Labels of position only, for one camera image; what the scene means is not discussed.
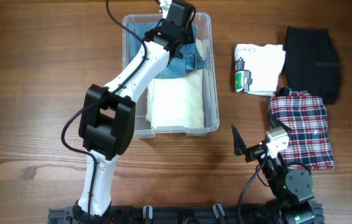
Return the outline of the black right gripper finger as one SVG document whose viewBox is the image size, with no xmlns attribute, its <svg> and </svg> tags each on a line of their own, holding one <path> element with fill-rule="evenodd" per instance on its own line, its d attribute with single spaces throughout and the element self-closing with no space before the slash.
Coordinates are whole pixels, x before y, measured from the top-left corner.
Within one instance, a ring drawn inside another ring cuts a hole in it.
<svg viewBox="0 0 352 224">
<path fill-rule="evenodd" d="M 234 144 L 234 154 L 236 156 L 242 156 L 246 153 L 246 145 L 235 125 L 231 125 L 233 133 L 233 144 Z"/>
<path fill-rule="evenodd" d="M 279 128 L 281 127 L 284 129 L 287 133 L 291 133 L 292 130 L 290 127 L 288 127 L 286 124 L 278 120 L 270 111 L 267 112 L 267 117 L 269 119 L 270 125 L 272 129 Z"/>
</svg>

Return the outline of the red navy plaid shirt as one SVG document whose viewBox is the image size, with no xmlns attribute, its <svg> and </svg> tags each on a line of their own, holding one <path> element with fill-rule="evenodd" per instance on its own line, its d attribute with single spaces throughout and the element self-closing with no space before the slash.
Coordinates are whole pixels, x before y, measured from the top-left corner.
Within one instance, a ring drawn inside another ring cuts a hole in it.
<svg viewBox="0 0 352 224">
<path fill-rule="evenodd" d="M 281 152 L 287 164 L 304 164 L 311 170 L 335 168 L 322 98 L 307 90 L 281 88 L 271 97 L 269 112 L 292 130 L 289 146 Z"/>
</svg>

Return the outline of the blue denim jeans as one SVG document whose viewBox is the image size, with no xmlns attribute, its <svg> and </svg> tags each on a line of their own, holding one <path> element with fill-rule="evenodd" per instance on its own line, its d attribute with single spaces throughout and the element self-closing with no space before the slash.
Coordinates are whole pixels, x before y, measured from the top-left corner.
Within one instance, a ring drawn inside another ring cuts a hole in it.
<svg viewBox="0 0 352 224">
<path fill-rule="evenodd" d="M 126 27 L 143 39 L 144 33 L 151 30 L 157 25 L 156 22 L 129 22 Z M 183 55 L 183 59 L 173 58 L 171 63 L 158 75 L 156 78 L 182 78 L 187 73 L 193 72 L 194 70 L 201 70 L 204 67 L 204 59 L 200 55 L 197 49 L 198 40 L 197 31 L 198 27 L 193 25 L 193 34 L 195 43 L 183 45 L 180 53 Z M 138 53 L 141 48 L 141 43 L 130 33 L 127 33 L 127 47 L 129 53 L 127 59 L 130 62 Z"/>
</svg>

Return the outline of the cream white cloth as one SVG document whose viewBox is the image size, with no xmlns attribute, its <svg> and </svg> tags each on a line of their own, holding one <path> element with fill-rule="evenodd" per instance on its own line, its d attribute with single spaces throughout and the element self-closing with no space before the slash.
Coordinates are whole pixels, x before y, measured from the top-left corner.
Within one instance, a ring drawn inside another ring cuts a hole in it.
<svg viewBox="0 0 352 224">
<path fill-rule="evenodd" d="M 202 52 L 200 40 L 197 49 Z M 146 120 L 151 123 L 152 129 L 204 127 L 202 71 L 194 70 L 182 78 L 154 78 L 149 83 Z"/>
</svg>

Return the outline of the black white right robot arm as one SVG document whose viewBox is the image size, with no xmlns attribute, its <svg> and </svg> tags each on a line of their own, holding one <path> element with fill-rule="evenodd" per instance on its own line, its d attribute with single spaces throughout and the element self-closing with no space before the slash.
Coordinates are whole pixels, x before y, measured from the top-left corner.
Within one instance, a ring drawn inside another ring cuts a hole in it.
<svg viewBox="0 0 352 224">
<path fill-rule="evenodd" d="M 267 117 L 271 129 L 259 144 L 247 147 L 235 125 L 231 126 L 234 154 L 246 162 L 258 161 L 258 167 L 244 186 L 236 206 L 238 223 L 324 223 L 322 204 L 313 201 L 313 179 L 310 168 L 301 162 L 287 163 L 281 152 L 289 146 L 292 129 L 272 113 Z M 265 185 L 274 198 L 264 204 L 243 204 L 243 198 L 253 180 L 263 173 Z"/>
</svg>

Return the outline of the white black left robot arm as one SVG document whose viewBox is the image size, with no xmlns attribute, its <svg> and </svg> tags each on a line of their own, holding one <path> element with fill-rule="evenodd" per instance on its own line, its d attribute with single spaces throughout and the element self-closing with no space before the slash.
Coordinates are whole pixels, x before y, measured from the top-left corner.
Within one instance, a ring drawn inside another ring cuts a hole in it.
<svg viewBox="0 0 352 224">
<path fill-rule="evenodd" d="M 136 103 L 174 58 L 183 58 L 182 47 L 194 43 L 195 14 L 194 5 L 172 1 L 167 15 L 136 37 L 141 46 L 127 67 L 105 86 L 90 86 L 82 109 L 68 120 L 81 118 L 78 135 L 87 158 L 83 193 L 72 207 L 78 223 L 111 221 L 111 184 L 116 161 L 134 135 Z"/>
</svg>

